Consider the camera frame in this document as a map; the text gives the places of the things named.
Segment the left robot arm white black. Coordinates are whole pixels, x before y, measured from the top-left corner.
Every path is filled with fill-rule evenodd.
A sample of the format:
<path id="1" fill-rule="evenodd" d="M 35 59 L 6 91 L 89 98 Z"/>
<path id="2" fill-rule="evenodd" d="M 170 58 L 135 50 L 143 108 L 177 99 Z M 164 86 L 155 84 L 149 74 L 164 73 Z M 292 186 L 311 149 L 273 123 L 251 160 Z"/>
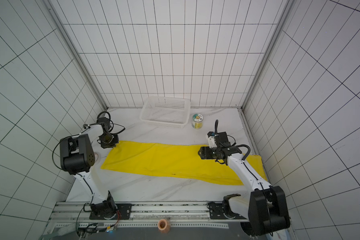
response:
<path id="1" fill-rule="evenodd" d="M 96 123 L 84 125 L 84 130 L 77 135 L 62 138 L 59 141 L 60 166 L 64 172 L 74 176 L 91 195 L 91 201 L 84 204 L 83 211 L 100 219 L 112 220 L 121 217 L 112 194 L 101 183 L 95 169 L 95 162 L 100 158 L 93 145 L 102 149 L 112 149 L 119 143 L 119 134 L 112 133 L 114 123 L 111 114 L 100 112 Z"/>

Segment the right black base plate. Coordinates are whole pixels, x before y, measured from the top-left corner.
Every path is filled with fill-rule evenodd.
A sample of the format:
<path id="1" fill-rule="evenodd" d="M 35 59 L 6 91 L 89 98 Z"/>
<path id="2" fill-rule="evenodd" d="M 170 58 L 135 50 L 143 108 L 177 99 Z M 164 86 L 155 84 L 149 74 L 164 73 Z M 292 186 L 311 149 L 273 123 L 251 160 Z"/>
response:
<path id="1" fill-rule="evenodd" d="M 207 204 L 210 213 L 210 219 L 212 220 L 238 220 L 245 219 L 239 214 L 235 214 L 229 208 L 226 201 L 223 202 L 209 202 Z"/>

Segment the clear tape roll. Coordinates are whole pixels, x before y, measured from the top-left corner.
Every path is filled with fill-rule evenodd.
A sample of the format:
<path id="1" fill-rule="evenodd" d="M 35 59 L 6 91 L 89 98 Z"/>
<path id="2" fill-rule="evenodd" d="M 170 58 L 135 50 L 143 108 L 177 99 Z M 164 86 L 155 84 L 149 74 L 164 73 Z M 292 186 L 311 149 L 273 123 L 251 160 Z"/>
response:
<path id="1" fill-rule="evenodd" d="M 95 154 L 95 165 L 97 165 L 101 161 L 101 154 L 98 152 L 94 152 Z"/>

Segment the brown tape roll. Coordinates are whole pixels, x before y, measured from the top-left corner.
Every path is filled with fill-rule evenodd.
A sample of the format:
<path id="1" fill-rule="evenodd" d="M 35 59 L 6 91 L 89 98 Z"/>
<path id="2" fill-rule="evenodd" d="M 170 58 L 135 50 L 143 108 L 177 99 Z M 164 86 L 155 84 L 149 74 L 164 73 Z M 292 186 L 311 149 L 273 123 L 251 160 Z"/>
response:
<path id="1" fill-rule="evenodd" d="M 166 234 L 171 229 L 170 221 L 167 219 L 161 219 L 158 222 L 158 229 L 160 233 Z"/>

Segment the white plastic basket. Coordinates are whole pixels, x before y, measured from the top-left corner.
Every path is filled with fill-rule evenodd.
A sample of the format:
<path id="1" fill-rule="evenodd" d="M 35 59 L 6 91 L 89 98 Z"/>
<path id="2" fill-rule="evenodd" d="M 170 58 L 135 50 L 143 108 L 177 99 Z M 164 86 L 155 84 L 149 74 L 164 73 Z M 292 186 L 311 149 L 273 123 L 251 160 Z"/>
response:
<path id="1" fill-rule="evenodd" d="M 182 129 L 190 117 L 191 101 L 182 98 L 148 97 L 140 120 L 148 125 Z"/>

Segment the small jar yellow label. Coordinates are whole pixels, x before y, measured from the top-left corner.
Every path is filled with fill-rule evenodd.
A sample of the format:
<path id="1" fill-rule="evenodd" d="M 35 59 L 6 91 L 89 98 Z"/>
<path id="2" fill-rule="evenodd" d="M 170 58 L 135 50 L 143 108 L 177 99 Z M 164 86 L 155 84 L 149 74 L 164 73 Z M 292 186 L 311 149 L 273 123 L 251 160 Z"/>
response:
<path id="1" fill-rule="evenodd" d="M 197 113 L 192 116 L 192 126 L 194 129 L 201 129 L 203 126 L 204 117 Z"/>

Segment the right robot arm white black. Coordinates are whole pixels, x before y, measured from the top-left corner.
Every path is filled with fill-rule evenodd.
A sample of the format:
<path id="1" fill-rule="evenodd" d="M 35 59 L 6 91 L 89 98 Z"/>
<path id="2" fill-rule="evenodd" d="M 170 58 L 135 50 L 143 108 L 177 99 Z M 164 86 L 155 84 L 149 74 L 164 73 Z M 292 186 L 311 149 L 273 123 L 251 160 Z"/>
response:
<path id="1" fill-rule="evenodd" d="M 228 166 L 250 190 L 250 196 L 231 194 L 220 204 L 210 202 L 211 218 L 247 219 L 242 229 L 250 236 L 272 235 L 291 226 L 285 192 L 272 186 L 249 164 L 247 158 L 251 148 L 247 145 L 231 144 L 225 132 L 208 132 L 209 145 L 201 147 L 198 155 L 202 160 L 214 160 Z"/>

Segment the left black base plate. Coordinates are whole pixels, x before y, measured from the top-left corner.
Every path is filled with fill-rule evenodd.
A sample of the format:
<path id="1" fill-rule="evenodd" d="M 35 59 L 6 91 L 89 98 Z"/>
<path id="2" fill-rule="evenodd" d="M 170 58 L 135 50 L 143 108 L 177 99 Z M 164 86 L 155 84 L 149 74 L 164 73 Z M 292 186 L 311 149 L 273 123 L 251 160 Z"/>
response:
<path id="1" fill-rule="evenodd" d="M 129 220 L 132 212 L 132 204 L 116 204 L 118 213 L 120 213 L 120 220 Z M 91 212 L 89 219 L 90 220 L 109 220 L 116 221 L 118 219 L 118 213 L 111 214 L 109 218 L 105 218 L 101 215 L 96 215 Z"/>

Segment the aluminium mounting rail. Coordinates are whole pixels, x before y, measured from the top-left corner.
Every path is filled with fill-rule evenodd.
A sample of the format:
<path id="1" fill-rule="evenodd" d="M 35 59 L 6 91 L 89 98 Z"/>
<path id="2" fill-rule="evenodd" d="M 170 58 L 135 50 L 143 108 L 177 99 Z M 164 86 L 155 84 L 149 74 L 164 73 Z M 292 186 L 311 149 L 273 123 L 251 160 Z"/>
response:
<path id="1" fill-rule="evenodd" d="M 85 228 L 91 223 L 99 223 L 100 228 L 118 224 L 111 233 L 122 228 L 157 228 L 161 219 L 170 221 L 171 228 L 216 228 L 228 229 L 230 222 L 240 225 L 247 219 L 238 220 L 212 220 L 210 219 L 209 202 L 118 202 L 116 204 L 132 204 L 132 212 L 129 220 L 116 221 L 90 220 L 90 212 L 83 211 L 84 204 L 81 202 L 57 203 L 50 216 L 47 227 L 43 232 L 42 239 L 52 239 L 76 233 L 77 228 Z M 288 229 L 274 232 L 272 235 L 265 234 L 270 240 L 289 239 Z"/>

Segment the yellow trousers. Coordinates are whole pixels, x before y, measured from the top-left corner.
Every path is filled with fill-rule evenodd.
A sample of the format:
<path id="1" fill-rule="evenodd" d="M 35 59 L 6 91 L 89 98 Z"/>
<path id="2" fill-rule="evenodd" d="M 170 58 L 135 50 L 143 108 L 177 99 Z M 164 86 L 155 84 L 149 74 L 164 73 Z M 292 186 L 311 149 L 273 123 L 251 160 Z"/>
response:
<path id="1" fill-rule="evenodd" d="M 206 145 L 166 145 L 121 141 L 106 157 L 103 170 L 200 180 L 212 184 L 241 186 L 243 183 L 228 166 L 214 160 L 202 160 L 198 151 Z M 266 181 L 262 158 L 250 155 L 249 164 Z"/>

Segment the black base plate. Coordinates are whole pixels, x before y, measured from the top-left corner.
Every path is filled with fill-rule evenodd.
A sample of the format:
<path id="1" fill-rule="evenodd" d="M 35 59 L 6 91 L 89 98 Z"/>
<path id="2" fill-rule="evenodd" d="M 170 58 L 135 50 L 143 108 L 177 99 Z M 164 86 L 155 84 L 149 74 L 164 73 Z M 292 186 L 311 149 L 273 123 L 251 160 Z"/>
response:
<path id="1" fill-rule="evenodd" d="M 245 219 L 239 214 L 235 214 L 229 208 L 226 201 L 223 202 L 209 202 L 207 204 L 210 213 L 210 219 L 212 220 L 238 220 Z"/>
<path id="2" fill-rule="evenodd" d="M 129 220 L 132 212 L 132 204 L 116 204 L 118 213 L 120 213 L 120 220 Z M 118 219 L 118 213 L 111 214 L 109 218 L 105 218 L 101 215 L 96 215 L 91 212 L 89 219 L 90 220 L 109 220 L 116 221 Z"/>

